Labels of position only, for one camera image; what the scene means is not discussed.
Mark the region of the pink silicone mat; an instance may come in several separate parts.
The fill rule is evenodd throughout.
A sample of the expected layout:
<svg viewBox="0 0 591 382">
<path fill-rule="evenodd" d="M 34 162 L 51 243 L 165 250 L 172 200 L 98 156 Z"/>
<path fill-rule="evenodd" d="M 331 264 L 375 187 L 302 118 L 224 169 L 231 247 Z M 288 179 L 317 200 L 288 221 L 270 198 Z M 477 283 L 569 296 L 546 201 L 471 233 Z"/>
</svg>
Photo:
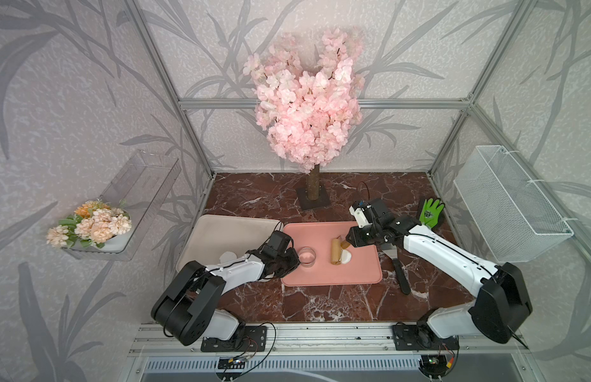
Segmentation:
<svg viewBox="0 0 591 382">
<path fill-rule="evenodd" d="M 282 278 L 282 284 L 289 287 L 317 287 L 333 285 L 358 285 L 379 283 L 382 270 L 376 247 L 349 247 L 352 255 L 347 264 L 333 265 L 330 261 L 331 240 L 344 237 L 354 221 L 290 223 L 284 232 L 295 242 L 295 249 L 311 248 L 316 259 L 311 267 L 299 266 Z"/>
</svg>

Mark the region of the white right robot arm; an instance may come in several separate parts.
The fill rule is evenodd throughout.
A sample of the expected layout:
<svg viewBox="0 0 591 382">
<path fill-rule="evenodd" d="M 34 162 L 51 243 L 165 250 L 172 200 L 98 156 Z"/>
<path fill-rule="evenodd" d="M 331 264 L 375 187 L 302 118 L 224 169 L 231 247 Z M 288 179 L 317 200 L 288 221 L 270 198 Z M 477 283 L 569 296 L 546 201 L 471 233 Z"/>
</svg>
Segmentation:
<svg viewBox="0 0 591 382">
<path fill-rule="evenodd" d="M 395 216 L 375 199 L 354 202 L 349 208 L 357 222 L 346 236 L 354 248 L 393 246 L 433 264 L 456 280 L 473 301 L 429 310 L 414 324 L 397 323 L 392 331 L 398 350 L 459 348 L 462 336 L 482 335 L 506 344 L 532 313 L 532 303 L 521 270 L 479 258 L 443 239 L 412 216 Z"/>
</svg>

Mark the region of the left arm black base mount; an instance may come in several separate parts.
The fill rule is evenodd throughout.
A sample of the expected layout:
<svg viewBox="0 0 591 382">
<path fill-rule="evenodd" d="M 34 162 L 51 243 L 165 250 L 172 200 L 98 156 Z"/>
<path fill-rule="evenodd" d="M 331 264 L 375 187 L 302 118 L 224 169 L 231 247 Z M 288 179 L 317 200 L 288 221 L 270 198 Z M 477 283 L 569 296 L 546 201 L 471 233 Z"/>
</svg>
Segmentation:
<svg viewBox="0 0 591 382">
<path fill-rule="evenodd" d="M 215 312 L 202 335 L 203 353 L 247 353 L 265 351 L 268 327 L 247 326 L 225 310 Z"/>
</svg>

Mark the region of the white dough ball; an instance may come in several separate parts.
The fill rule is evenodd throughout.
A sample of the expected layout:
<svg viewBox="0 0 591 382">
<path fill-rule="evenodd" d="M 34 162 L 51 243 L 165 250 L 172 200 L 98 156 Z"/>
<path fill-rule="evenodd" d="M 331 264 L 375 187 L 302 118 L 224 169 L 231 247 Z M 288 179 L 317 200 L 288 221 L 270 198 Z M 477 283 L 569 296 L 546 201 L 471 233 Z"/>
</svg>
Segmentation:
<svg viewBox="0 0 591 382">
<path fill-rule="evenodd" d="M 340 264 L 347 264 L 351 261 L 352 254 L 350 251 L 343 249 L 341 252 Z"/>
</svg>

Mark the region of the wooden rolling pin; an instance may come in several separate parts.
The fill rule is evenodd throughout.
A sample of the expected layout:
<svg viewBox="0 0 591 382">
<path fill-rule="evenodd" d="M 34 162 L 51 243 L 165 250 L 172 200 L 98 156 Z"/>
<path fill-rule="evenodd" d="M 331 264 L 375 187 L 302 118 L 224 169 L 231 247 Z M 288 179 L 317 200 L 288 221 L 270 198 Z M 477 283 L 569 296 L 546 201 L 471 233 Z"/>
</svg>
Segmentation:
<svg viewBox="0 0 591 382">
<path fill-rule="evenodd" d="M 341 252 L 343 249 L 348 250 L 349 247 L 350 247 L 349 244 L 346 242 L 346 240 L 343 240 L 343 238 L 341 238 L 341 237 L 334 238 L 331 241 L 330 262 L 333 265 L 342 265 L 342 264 L 340 264 Z"/>
</svg>

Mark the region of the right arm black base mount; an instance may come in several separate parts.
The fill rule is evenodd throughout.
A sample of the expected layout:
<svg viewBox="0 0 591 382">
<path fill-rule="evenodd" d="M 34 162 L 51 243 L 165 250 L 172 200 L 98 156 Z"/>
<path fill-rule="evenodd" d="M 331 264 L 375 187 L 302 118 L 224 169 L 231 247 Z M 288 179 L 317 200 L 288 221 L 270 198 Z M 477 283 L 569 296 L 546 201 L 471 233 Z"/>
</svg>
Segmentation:
<svg viewBox="0 0 591 382">
<path fill-rule="evenodd" d="M 440 338 L 434 334 L 427 320 L 436 309 L 429 310 L 416 323 L 398 322 L 392 326 L 392 338 L 398 351 L 456 351 L 460 349 L 459 338 Z"/>
</svg>

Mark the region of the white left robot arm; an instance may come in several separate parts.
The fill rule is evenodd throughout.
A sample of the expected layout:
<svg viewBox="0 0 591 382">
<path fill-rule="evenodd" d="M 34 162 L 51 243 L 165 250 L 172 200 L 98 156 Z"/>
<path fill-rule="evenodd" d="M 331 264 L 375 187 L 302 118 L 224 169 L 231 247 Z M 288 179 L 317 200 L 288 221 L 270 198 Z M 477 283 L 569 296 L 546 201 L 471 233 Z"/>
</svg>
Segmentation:
<svg viewBox="0 0 591 382">
<path fill-rule="evenodd" d="M 300 265 L 294 240 L 274 231 L 260 247 L 223 264 L 193 260 L 176 275 L 151 309 L 164 335 L 188 346 L 205 340 L 201 350 L 245 351 L 252 344 L 244 321 L 220 310 L 221 297 L 242 285 L 281 279 Z"/>
</svg>

